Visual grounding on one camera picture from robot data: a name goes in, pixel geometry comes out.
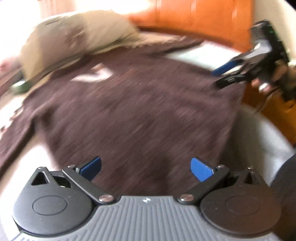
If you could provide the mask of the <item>black sleeve right forearm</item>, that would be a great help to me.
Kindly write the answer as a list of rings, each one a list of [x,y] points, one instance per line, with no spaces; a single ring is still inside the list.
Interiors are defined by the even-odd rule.
[[[280,61],[280,89],[284,101],[295,100],[295,66]]]

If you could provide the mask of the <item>person's right hand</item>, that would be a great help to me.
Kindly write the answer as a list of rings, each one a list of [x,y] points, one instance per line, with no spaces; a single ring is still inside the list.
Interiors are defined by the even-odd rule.
[[[271,81],[272,82],[277,82],[279,81],[279,78],[280,78],[280,61],[282,60],[279,60],[279,61],[276,61],[275,63],[275,70],[273,72],[273,74],[271,75]],[[256,78],[254,80],[252,80],[251,82],[251,86],[253,88],[257,88],[259,90],[259,93],[262,93],[262,94],[270,94],[272,92],[274,92],[276,90],[276,87],[272,84],[269,84],[259,78]]]

